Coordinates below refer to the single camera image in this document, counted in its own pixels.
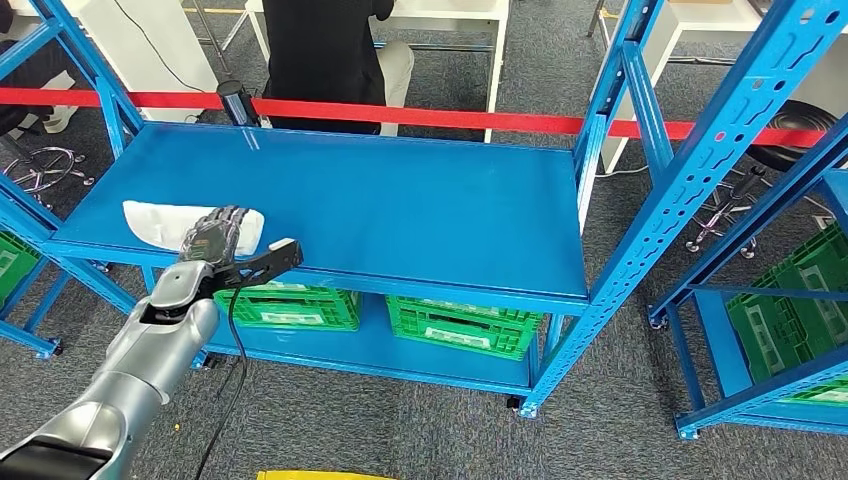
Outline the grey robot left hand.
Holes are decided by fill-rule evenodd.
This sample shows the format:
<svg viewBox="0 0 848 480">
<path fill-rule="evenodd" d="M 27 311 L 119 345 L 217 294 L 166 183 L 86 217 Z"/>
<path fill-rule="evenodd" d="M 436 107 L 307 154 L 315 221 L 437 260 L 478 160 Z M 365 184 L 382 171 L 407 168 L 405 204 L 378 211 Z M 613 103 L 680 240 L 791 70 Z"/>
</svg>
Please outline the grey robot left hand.
<svg viewBox="0 0 848 480">
<path fill-rule="evenodd" d="M 213 266 L 232 264 L 240 226 L 249 211 L 234 205 L 213 208 L 187 231 L 178 261 L 205 261 Z"/>
</svg>

